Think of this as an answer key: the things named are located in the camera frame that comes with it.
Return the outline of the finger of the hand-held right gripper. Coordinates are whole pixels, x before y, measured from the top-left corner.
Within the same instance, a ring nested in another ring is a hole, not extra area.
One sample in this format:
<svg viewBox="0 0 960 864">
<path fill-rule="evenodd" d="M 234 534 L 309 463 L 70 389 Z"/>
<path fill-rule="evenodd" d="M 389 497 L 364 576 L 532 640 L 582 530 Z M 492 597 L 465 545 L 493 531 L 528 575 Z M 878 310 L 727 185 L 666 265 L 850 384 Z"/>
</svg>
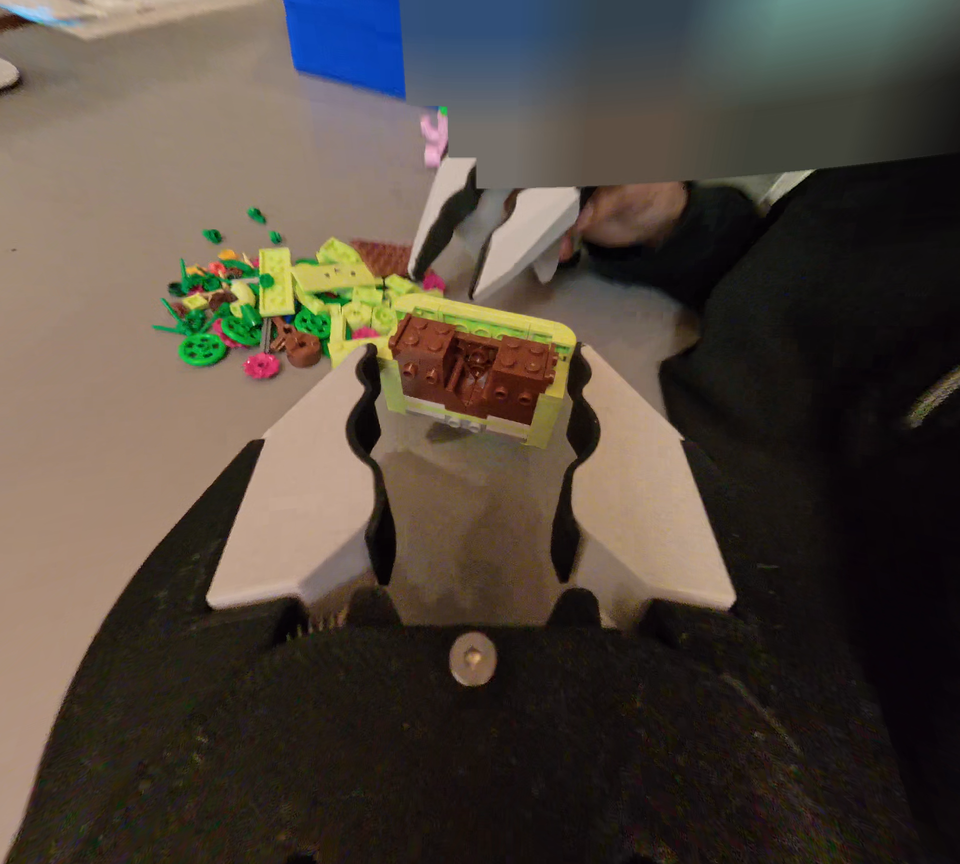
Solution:
<svg viewBox="0 0 960 864">
<path fill-rule="evenodd" d="M 475 158 L 441 160 L 430 188 L 409 258 L 409 277 L 422 280 L 450 245 L 454 234 L 477 209 L 481 188 Z"/>
<path fill-rule="evenodd" d="M 484 301 L 525 271 L 574 225 L 581 207 L 578 187 L 524 188 L 506 213 L 509 194 L 487 189 L 468 219 L 468 250 L 475 258 L 468 298 Z"/>
</svg>

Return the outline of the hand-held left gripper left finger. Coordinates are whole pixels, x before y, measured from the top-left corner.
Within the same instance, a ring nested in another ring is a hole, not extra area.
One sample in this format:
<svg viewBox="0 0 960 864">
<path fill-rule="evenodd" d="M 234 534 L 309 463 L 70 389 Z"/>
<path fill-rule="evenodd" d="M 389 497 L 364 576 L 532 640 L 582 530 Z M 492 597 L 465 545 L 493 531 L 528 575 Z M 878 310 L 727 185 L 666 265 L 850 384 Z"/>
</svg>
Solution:
<svg viewBox="0 0 960 864">
<path fill-rule="evenodd" d="M 378 352 L 363 345 L 264 434 L 206 602 L 228 610 L 294 598 L 332 606 L 391 582 L 397 530 L 382 471 Z"/>
</svg>

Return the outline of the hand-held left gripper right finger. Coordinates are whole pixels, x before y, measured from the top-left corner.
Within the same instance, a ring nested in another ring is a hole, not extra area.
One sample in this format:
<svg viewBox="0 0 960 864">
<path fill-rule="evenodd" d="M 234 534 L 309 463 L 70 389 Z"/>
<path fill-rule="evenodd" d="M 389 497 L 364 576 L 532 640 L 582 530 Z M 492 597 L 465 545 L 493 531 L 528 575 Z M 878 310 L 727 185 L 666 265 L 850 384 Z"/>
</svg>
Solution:
<svg viewBox="0 0 960 864">
<path fill-rule="evenodd" d="M 590 592 L 618 630 L 655 601 L 730 611 L 737 593 L 678 430 L 591 346 L 576 346 L 567 391 L 574 459 L 551 528 L 558 581 Z"/>
</svg>

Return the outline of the brown toy plate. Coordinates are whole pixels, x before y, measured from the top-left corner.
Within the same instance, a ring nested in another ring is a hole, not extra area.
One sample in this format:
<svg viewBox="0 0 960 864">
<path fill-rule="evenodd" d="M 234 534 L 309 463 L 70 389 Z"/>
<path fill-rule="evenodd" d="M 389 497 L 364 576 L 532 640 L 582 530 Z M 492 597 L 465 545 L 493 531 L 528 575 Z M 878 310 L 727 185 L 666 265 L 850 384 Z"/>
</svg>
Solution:
<svg viewBox="0 0 960 864">
<path fill-rule="evenodd" d="M 354 239 L 350 246 L 375 277 L 386 279 L 396 275 L 410 279 L 411 244 Z"/>
</svg>

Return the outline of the lime brick box with brown bricks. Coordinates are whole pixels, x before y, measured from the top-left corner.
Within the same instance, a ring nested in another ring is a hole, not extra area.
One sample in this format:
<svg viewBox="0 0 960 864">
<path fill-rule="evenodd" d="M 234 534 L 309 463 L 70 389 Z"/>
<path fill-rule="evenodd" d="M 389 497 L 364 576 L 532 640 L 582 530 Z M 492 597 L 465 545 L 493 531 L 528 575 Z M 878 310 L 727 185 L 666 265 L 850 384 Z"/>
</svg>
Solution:
<svg viewBox="0 0 960 864">
<path fill-rule="evenodd" d="M 570 328 L 425 293 L 393 311 L 395 328 L 377 347 L 390 411 L 547 448 L 578 343 Z"/>
</svg>

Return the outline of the lime curved brick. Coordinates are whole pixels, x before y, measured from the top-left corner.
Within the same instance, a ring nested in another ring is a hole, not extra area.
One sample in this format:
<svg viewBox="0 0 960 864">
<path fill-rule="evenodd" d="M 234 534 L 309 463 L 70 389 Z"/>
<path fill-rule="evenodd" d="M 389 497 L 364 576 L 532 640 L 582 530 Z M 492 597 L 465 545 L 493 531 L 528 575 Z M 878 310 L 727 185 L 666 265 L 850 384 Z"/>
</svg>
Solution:
<svg viewBox="0 0 960 864">
<path fill-rule="evenodd" d="M 331 367 L 339 367 L 350 354 L 365 348 L 367 345 L 374 346 L 377 354 L 379 354 L 384 345 L 384 341 L 385 339 L 379 335 L 354 337 L 350 340 L 330 339 L 327 342 L 327 351 L 330 358 Z"/>
</svg>

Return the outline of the long lime toy plate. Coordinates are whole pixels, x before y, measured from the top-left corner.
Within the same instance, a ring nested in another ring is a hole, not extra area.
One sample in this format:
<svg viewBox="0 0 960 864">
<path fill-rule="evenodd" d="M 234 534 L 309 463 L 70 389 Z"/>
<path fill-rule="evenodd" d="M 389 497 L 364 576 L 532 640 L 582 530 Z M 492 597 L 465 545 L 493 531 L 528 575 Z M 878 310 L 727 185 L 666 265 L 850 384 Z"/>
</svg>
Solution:
<svg viewBox="0 0 960 864">
<path fill-rule="evenodd" d="M 260 250 L 258 272 L 261 315 L 273 318 L 294 314 L 296 299 L 290 249 L 277 246 Z"/>
</svg>

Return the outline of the person's right hand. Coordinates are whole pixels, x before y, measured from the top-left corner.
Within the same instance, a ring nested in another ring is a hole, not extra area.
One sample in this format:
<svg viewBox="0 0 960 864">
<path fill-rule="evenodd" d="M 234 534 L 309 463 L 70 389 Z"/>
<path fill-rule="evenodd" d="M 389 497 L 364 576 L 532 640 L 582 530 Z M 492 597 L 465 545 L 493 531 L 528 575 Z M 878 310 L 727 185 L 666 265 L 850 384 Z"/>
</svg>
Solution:
<svg viewBox="0 0 960 864">
<path fill-rule="evenodd" d="M 656 247 L 681 220 L 689 201 L 684 182 L 597 187 L 560 240 L 558 260 L 569 261 L 584 244 L 615 250 Z"/>
</svg>

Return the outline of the pink toy figure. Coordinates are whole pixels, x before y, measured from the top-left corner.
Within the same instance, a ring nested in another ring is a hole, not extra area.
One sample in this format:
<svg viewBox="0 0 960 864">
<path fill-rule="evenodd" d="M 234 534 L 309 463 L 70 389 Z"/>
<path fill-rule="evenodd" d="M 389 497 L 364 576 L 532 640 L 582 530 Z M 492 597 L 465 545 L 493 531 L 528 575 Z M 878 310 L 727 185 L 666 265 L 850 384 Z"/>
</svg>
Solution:
<svg viewBox="0 0 960 864">
<path fill-rule="evenodd" d="M 439 107 L 432 114 L 423 114 L 419 120 L 423 139 L 424 165 L 436 170 L 440 167 L 449 150 L 449 111 Z"/>
</svg>

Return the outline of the person's black clothing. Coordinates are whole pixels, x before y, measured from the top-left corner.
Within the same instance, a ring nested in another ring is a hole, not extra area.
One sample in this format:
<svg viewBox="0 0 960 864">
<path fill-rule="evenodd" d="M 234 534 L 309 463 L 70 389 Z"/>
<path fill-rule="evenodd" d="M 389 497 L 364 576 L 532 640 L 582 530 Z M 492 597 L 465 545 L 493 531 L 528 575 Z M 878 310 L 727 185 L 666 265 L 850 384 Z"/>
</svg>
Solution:
<svg viewBox="0 0 960 864">
<path fill-rule="evenodd" d="M 820 170 L 661 371 L 857 862 L 958 862 L 958 153 Z"/>
</svg>

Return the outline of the pile of small toy bricks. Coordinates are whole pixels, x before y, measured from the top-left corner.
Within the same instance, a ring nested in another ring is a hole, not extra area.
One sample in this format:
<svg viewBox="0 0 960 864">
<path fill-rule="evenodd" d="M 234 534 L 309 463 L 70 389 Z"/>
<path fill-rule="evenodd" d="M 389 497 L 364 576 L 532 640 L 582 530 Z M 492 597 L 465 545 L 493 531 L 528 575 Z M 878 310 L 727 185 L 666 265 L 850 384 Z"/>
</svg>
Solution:
<svg viewBox="0 0 960 864">
<path fill-rule="evenodd" d="M 318 263 L 316 253 L 297 257 L 291 252 L 292 266 Z M 393 275 L 338 293 L 307 293 L 293 281 L 294 314 L 265 318 L 258 309 L 258 256 L 225 249 L 207 263 L 178 261 L 176 279 L 161 300 L 169 318 L 153 329 L 176 337 L 183 364 L 212 367 L 236 353 L 245 376 L 254 380 L 275 378 L 286 368 L 308 370 L 330 361 L 330 339 L 379 335 L 386 340 L 397 325 L 397 299 L 420 292 L 443 297 L 447 291 L 432 268 L 422 280 Z"/>
</svg>

